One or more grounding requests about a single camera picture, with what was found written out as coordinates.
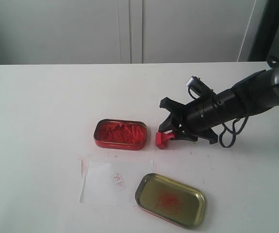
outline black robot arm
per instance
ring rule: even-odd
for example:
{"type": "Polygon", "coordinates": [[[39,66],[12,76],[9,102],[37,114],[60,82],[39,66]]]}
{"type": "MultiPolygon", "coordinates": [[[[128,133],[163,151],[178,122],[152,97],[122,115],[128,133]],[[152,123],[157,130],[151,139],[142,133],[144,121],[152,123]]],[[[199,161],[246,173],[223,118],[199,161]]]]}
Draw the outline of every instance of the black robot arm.
{"type": "Polygon", "coordinates": [[[267,62],[270,70],[256,72],[219,94],[192,76],[186,85],[193,101],[187,104],[169,98],[161,101],[160,108],[167,109],[170,115],[159,126],[156,145],[164,148],[166,141],[163,138],[197,141],[200,137],[209,140],[210,144],[217,143],[219,139],[223,147],[231,147],[250,116],[279,105],[279,60],[270,56],[267,62]],[[191,90],[199,97],[195,98],[191,90]],[[236,130],[235,123],[242,118],[243,124],[236,130]],[[234,120],[232,129],[225,125],[230,120],[234,120]],[[224,131],[218,136],[211,128],[220,124],[224,131]],[[171,134],[165,137],[164,132],[168,131],[171,134]],[[227,146],[223,144],[225,132],[232,134],[232,141],[227,146]]]}

